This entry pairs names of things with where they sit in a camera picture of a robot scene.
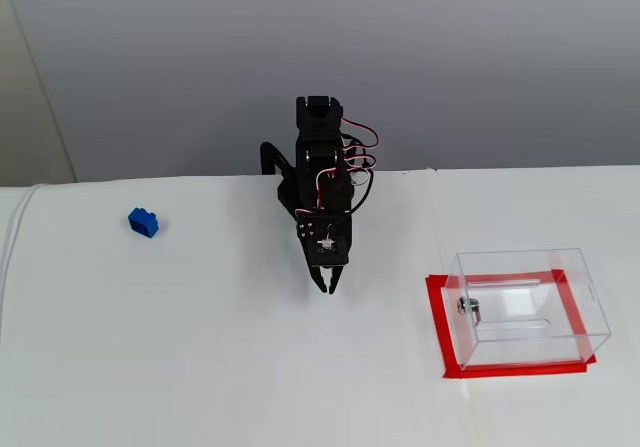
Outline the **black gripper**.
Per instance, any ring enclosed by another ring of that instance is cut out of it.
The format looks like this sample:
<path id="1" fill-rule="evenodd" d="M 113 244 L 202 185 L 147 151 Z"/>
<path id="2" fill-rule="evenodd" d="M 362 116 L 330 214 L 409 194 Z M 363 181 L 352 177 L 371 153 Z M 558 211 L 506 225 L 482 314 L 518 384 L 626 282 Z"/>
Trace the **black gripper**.
<path id="1" fill-rule="evenodd" d="M 296 233 L 310 275 L 322 293 L 334 294 L 352 245 L 352 221 L 335 215 L 301 213 L 296 219 Z"/>

